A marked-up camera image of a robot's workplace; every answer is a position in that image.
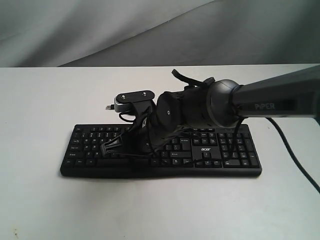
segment white tabletop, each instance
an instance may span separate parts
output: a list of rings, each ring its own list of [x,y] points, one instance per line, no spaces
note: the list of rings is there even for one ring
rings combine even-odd
[[[314,64],[181,66],[248,84]],[[75,124],[121,123],[119,93],[180,91],[172,67],[0,68],[1,240],[316,240],[320,196],[263,118],[248,124],[258,178],[71,179],[59,168]],[[320,127],[276,119],[320,183]]]

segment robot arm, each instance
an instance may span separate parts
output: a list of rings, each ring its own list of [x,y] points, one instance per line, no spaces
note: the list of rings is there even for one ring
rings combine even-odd
[[[103,154],[154,154],[188,129],[234,128],[248,117],[308,117],[320,124],[320,65],[248,85],[213,77],[201,82],[172,73],[188,86],[164,92],[156,105],[151,91],[115,98],[116,112],[135,115],[135,120],[119,139],[101,145]]]

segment black keyboard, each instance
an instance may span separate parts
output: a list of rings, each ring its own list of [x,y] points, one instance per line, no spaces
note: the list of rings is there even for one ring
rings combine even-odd
[[[128,158],[117,153],[103,157],[101,144],[119,136],[129,127],[129,124],[74,126],[61,164],[61,174],[80,178],[158,178],[255,177],[262,172],[246,124],[239,128],[231,157],[229,148],[234,129],[228,128],[195,129],[190,137],[174,138],[155,158]],[[201,159],[203,161],[192,163],[193,160]]]

